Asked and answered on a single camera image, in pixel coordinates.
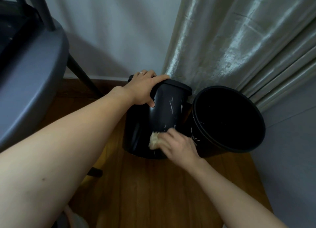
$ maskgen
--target trash can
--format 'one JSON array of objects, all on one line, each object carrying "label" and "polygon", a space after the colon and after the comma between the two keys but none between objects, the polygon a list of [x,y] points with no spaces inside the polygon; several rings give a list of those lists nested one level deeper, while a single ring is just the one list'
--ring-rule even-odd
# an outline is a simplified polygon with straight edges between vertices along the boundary
[{"label": "trash can", "polygon": [[150,150],[149,138],[152,132],[166,132],[178,129],[182,121],[183,106],[192,89],[175,80],[167,79],[153,87],[150,97],[155,107],[147,104],[134,105],[126,114],[123,148],[131,154],[148,159],[163,159],[160,149]]},{"label": "trash can", "polygon": [[211,86],[197,94],[184,134],[195,142],[201,157],[249,152],[265,136],[265,124],[257,107],[242,93]]}]

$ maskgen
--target wooden baseboard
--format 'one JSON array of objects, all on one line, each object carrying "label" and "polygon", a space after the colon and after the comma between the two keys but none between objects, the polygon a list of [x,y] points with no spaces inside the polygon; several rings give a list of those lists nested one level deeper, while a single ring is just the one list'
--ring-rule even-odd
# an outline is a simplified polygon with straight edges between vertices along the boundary
[{"label": "wooden baseboard", "polygon": [[[113,80],[99,80],[91,79],[93,83],[104,94],[109,93],[116,86],[125,86],[127,81],[113,81]],[[79,79],[63,79],[57,96],[61,97],[82,97],[82,98],[96,98],[96,96],[87,88]]]}]

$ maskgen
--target chair leg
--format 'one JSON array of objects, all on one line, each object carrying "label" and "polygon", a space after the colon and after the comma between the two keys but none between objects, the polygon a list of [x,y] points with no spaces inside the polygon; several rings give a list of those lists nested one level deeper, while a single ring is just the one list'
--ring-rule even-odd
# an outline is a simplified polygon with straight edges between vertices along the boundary
[{"label": "chair leg", "polygon": [[98,98],[104,96],[70,54],[68,56],[67,66]]},{"label": "chair leg", "polygon": [[100,170],[100,169],[97,169],[97,168],[95,168],[95,167],[92,167],[92,168],[89,170],[89,172],[88,172],[87,175],[100,178],[101,176],[103,176],[103,171]]}]

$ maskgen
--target hand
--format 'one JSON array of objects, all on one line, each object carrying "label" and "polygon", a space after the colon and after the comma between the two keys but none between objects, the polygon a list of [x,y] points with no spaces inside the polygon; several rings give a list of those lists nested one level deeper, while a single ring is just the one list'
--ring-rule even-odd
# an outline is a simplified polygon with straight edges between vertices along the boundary
[{"label": "hand", "polygon": [[198,155],[193,140],[173,128],[166,133],[159,133],[158,138],[158,145],[164,154],[184,170],[193,169],[202,159]]},{"label": "hand", "polygon": [[124,86],[124,88],[132,95],[134,104],[142,105],[147,103],[150,107],[154,107],[155,103],[150,97],[152,88],[157,83],[169,79],[170,77],[168,75],[156,76],[153,70],[142,70],[141,72],[144,74],[136,72],[133,79]]}]

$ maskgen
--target person's right arm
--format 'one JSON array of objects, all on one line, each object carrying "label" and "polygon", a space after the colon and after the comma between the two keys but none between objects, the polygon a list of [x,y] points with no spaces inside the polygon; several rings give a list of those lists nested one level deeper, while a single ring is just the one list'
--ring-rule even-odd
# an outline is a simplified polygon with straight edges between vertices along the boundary
[{"label": "person's right arm", "polygon": [[171,128],[158,135],[161,150],[202,187],[229,228],[287,227],[262,204],[199,157],[193,140]]}]

